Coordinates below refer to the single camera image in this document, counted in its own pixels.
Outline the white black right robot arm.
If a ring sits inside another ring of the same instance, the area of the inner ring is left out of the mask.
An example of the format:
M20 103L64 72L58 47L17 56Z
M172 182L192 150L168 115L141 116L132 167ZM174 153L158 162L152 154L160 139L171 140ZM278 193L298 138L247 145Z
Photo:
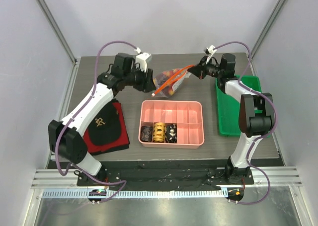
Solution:
M198 64L188 69L199 79L206 76L216 78L218 89L239 103L238 126L241 134L224 172L226 181L231 184L241 180L242 173L251 167L253 149L273 130L276 122L272 95L257 92L243 84L235 76L235 65L235 55L226 53L220 63L212 63L212 57L204 56Z

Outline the dark patterned tape roll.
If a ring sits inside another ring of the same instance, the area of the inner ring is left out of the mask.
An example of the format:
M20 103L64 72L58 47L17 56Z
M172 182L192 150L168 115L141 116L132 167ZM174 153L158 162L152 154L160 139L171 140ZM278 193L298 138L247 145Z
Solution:
M153 128L152 126L142 126L140 140L142 142L151 142L153 137Z

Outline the gold patterned tape roll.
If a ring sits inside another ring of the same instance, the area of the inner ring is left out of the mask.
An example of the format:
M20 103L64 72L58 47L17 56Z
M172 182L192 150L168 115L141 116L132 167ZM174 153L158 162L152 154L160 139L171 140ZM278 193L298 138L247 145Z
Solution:
M164 143L164 139L165 139L165 123L163 122L154 123L152 141L154 143Z

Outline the green plastic bin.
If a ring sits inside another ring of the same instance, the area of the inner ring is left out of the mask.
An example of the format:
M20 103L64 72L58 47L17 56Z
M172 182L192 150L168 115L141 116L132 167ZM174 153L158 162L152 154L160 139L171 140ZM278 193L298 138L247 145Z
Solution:
M224 94L215 81L217 98L218 129L221 136L239 137L239 103L231 96Z

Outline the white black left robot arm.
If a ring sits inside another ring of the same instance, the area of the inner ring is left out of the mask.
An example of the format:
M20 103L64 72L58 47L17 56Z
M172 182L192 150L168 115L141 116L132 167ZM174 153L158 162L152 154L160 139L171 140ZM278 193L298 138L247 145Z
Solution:
M137 56L117 54L109 65L110 72L96 78L80 104L62 120L53 120L48 126L50 148L55 157L63 157L88 173L89 181L96 186L105 182L106 174L101 162L88 152L84 133L100 110L126 86L145 93L155 90L153 70L148 67L151 57L145 52Z

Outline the black white patterned tape roll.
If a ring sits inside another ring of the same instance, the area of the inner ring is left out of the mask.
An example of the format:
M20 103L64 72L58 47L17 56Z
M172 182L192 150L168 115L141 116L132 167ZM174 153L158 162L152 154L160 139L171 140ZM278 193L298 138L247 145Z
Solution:
M168 124L165 127L165 142L166 143L177 143L177 125Z

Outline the clear zip bag orange seal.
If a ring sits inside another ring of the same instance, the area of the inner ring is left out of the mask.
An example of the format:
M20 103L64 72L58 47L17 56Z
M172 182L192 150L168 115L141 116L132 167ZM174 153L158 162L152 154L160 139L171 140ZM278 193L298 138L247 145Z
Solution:
M183 68L163 71L156 75L153 78L156 89L152 92L152 97L172 97L182 85L183 81L191 76L191 73L188 71L191 67L194 66L189 65Z

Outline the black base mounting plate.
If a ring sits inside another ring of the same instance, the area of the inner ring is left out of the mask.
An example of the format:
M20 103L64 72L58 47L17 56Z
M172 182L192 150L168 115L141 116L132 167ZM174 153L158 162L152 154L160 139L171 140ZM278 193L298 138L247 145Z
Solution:
M133 190L136 187L146 187L147 190L155 188L176 188L180 187L194 187L205 185L252 185L254 179L251 171L245 176L234 176L233 178L226 178L223 169L210 168L191 168L191 169L109 169L103 170L100 174L90 179L80 175L79 185L96 184L97 180L106 183L115 183L117 181L127 181L126 186Z

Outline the pink divided organizer tray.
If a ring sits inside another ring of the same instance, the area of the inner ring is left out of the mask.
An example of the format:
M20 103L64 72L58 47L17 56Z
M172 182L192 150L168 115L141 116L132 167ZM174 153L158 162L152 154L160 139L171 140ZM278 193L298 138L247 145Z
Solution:
M142 141L142 128L162 122L176 125L176 143ZM197 149L205 141L202 105L198 101L145 100L141 105L139 142L150 148Z

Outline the red cloth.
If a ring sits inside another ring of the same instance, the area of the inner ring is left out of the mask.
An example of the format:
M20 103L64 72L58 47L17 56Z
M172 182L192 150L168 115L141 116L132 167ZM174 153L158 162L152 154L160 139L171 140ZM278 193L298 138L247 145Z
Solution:
M121 103L116 99L107 103L87 127L84 142L91 155L100 155L129 148Z

